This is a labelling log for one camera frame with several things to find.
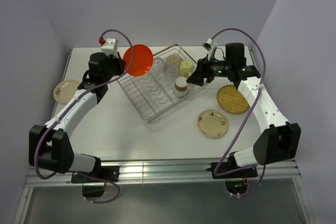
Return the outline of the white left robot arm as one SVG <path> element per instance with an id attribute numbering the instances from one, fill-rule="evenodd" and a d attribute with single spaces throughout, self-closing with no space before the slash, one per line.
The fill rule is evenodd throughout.
<path id="1" fill-rule="evenodd" d="M 66 106 L 47 123 L 34 125 L 29 131 L 29 164 L 41 179 L 46 179 L 41 169 L 49 170 L 53 175 L 83 172 L 91 182 L 102 176 L 101 159 L 75 153 L 70 137 L 86 114 L 102 100 L 108 84 L 125 74 L 125 61 L 117 51 L 110 54 L 96 52 L 90 56 L 88 66 Z"/>

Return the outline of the pale yellow mug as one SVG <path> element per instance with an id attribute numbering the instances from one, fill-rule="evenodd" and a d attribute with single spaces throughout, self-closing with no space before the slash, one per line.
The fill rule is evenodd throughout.
<path id="1" fill-rule="evenodd" d="M 180 76 L 189 78 L 195 71 L 194 62 L 191 60 L 183 60 L 180 64 Z"/>

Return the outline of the orange plate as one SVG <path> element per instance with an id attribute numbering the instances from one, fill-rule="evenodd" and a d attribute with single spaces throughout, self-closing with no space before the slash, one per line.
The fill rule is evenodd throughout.
<path id="1" fill-rule="evenodd" d="M 145 75 L 153 65 L 153 52 L 151 49 L 143 44 L 136 44 L 133 46 L 134 59 L 128 74 L 139 77 Z"/>

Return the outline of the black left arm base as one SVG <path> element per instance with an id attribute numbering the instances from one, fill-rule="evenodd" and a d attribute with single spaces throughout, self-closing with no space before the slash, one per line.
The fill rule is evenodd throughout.
<path id="1" fill-rule="evenodd" d="M 121 193 L 121 188 L 117 185 L 120 174 L 120 166 L 118 165 L 104 166 L 98 157 L 76 154 L 70 171 L 72 172 L 71 182 L 73 184 L 83 184 L 82 195 L 85 200 L 92 204 L 112 202 Z M 109 200 L 99 200 L 108 184 L 116 188 L 115 196 Z"/>

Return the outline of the cream floral plate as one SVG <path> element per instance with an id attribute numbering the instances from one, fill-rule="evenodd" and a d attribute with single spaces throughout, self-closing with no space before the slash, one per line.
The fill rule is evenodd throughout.
<path id="1" fill-rule="evenodd" d="M 79 84 L 77 80 L 64 80 L 57 84 L 53 91 L 55 101 L 60 104 L 67 104 L 75 95 Z"/>
<path id="2" fill-rule="evenodd" d="M 204 110 L 197 117 L 197 127 L 206 137 L 219 138 L 228 130 L 228 119 L 217 110 Z"/>

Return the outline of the white ceramic bowl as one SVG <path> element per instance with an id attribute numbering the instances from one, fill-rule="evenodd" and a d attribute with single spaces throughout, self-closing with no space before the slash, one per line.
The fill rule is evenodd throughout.
<path id="1" fill-rule="evenodd" d="M 183 59 L 180 57 L 179 54 L 171 54 L 169 56 L 167 56 L 164 59 L 164 66 L 165 68 L 171 67 L 171 66 L 176 66 L 176 67 L 180 67 L 181 63 L 182 63 Z"/>

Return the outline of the clear faceted drinking glass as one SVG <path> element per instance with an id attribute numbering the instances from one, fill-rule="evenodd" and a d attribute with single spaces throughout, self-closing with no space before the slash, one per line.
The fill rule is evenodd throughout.
<path id="1" fill-rule="evenodd" d="M 180 76 L 180 70 L 177 66 L 168 66 L 164 72 L 166 81 L 174 82 Z"/>

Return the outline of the brown white ceramic cup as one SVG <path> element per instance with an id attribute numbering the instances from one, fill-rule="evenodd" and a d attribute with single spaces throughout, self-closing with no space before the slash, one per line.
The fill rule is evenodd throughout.
<path id="1" fill-rule="evenodd" d="M 188 83 L 185 77 L 177 77 L 174 82 L 174 94 L 182 98 L 188 93 Z"/>

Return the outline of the yellow woven pattern plate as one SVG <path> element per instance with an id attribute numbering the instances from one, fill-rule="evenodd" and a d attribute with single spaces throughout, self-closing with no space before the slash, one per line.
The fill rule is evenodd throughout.
<path id="1" fill-rule="evenodd" d="M 230 114 L 240 115 L 250 108 L 247 100 L 232 84 L 221 87 L 216 95 L 219 106 Z"/>

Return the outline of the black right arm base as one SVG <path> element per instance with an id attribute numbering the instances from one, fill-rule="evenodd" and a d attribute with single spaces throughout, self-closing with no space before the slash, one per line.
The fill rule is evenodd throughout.
<path id="1" fill-rule="evenodd" d="M 207 172 L 211 172 L 212 179 L 237 179 L 225 181 L 225 189 L 227 193 L 234 197 L 239 198 L 241 195 L 247 193 L 248 179 L 256 178 L 258 173 L 255 166 L 247 169 L 238 167 L 234 159 L 234 154 L 229 154 L 227 161 L 222 162 L 220 165 L 217 176 L 215 175 L 215 168 L 218 162 L 212 162 L 210 167 L 206 169 Z"/>

